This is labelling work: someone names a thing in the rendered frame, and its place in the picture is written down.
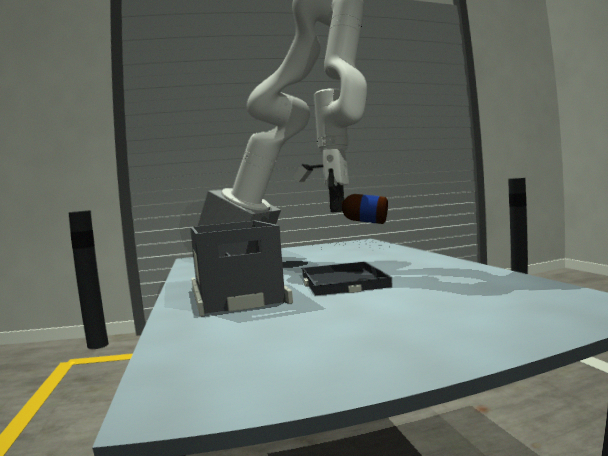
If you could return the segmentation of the dark grey crate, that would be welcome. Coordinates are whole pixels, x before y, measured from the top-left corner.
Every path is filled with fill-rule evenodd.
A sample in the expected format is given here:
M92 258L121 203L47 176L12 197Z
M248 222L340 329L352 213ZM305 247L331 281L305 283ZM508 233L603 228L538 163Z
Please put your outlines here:
M246 221L191 228L204 313L227 311L227 297L241 295L263 293L264 305L286 302L279 225Z

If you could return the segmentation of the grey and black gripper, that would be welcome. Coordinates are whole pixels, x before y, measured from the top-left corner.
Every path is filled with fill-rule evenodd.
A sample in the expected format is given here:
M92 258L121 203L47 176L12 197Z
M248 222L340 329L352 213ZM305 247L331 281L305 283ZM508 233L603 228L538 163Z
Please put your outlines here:
M320 149L320 152L323 151L324 181L325 185L329 188L331 212L342 212L342 201L344 201L343 185L348 185L349 183L344 150L347 150L347 147Z

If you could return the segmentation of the brown bottle with blue label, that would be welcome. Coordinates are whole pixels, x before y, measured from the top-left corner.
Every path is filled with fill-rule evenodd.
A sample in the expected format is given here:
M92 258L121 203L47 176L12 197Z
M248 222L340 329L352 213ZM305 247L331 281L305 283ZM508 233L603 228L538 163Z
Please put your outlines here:
M342 201L342 212L352 221L383 224L386 222L387 211L386 197L352 194Z

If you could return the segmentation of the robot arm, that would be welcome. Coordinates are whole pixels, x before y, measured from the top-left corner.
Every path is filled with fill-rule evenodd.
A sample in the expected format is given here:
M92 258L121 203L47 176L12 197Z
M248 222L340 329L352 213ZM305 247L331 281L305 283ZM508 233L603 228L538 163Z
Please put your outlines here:
M325 72L341 80L341 90L314 94L318 148L348 146L347 126L358 123L365 110L367 84L355 67L363 0L293 0L292 10L296 35L290 50L279 69L254 89L247 102L252 117L278 127L250 137L233 189L222 190L227 200L252 210L269 210L263 197L279 152L309 121L308 105L280 91L302 81L312 70L321 50L316 21L330 27Z

